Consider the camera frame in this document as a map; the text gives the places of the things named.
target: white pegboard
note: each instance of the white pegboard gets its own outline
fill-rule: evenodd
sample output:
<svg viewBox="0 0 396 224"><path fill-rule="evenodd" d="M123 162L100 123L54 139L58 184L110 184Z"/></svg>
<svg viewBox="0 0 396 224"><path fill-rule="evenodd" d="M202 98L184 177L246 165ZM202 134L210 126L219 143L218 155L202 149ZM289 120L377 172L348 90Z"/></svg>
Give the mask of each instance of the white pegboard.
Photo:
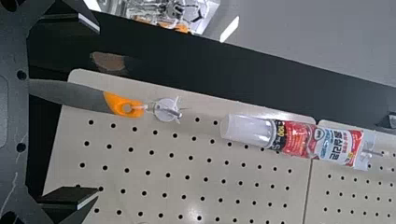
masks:
<svg viewBox="0 0 396 224"><path fill-rule="evenodd" d="M358 129L323 120L320 126ZM305 224L396 223L396 136L377 133L375 151L390 158L373 157L369 171L313 161Z"/></svg>
<svg viewBox="0 0 396 224"><path fill-rule="evenodd" d="M177 124L63 107L45 193L100 187L84 223L303 222L310 160L223 140L219 123L312 118L84 70L69 81L144 102L179 96L188 108Z"/></svg>

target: black metal bracket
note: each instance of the black metal bracket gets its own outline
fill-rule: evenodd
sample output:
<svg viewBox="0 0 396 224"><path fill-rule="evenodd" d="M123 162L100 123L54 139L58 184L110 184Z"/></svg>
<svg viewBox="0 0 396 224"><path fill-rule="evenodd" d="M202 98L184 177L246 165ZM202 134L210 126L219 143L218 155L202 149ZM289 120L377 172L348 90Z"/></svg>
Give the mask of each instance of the black metal bracket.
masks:
<svg viewBox="0 0 396 224"><path fill-rule="evenodd" d="M92 27L99 23L82 0L56 2L83 15L80 20ZM0 223L58 223L58 209L49 215L25 186L29 148L29 72L26 38L30 29L42 19L54 0L0 0ZM62 223L80 223L96 202L96 189L60 188L58 198L70 194L89 196L78 208L67 208Z"/></svg>

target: white wall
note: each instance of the white wall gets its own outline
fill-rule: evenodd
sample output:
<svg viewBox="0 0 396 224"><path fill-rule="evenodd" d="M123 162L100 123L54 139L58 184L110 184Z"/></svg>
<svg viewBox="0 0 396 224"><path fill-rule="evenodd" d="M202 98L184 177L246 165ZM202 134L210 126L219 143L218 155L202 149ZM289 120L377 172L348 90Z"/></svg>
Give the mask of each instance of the white wall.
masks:
<svg viewBox="0 0 396 224"><path fill-rule="evenodd" d="M395 0L221 0L205 36L238 15L226 43L396 87Z"/></svg>

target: orange plastic piece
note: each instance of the orange plastic piece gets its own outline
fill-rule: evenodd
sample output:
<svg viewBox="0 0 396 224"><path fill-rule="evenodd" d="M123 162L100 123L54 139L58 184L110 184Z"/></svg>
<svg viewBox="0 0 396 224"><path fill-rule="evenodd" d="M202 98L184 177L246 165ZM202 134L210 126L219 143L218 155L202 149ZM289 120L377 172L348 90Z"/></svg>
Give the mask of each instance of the orange plastic piece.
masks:
<svg viewBox="0 0 396 224"><path fill-rule="evenodd" d="M115 115L128 118L141 118L145 113L144 108L134 109L134 106L143 105L143 103L140 101L123 98L108 91L104 91L103 95L105 96L108 107ZM125 105L129 105L132 108L131 112L125 113L123 111L123 107Z"/></svg>

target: product package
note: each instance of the product package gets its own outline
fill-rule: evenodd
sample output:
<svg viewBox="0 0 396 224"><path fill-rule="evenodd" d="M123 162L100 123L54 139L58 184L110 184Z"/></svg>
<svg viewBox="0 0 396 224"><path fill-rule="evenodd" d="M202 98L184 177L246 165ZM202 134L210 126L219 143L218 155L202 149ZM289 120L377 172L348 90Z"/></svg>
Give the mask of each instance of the product package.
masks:
<svg viewBox="0 0 396 224"><path fill-rule="evenodd" d="M278 119L229 115L220 125L223 138L308 159L367 170L375 132L337 130Z"/></svg>

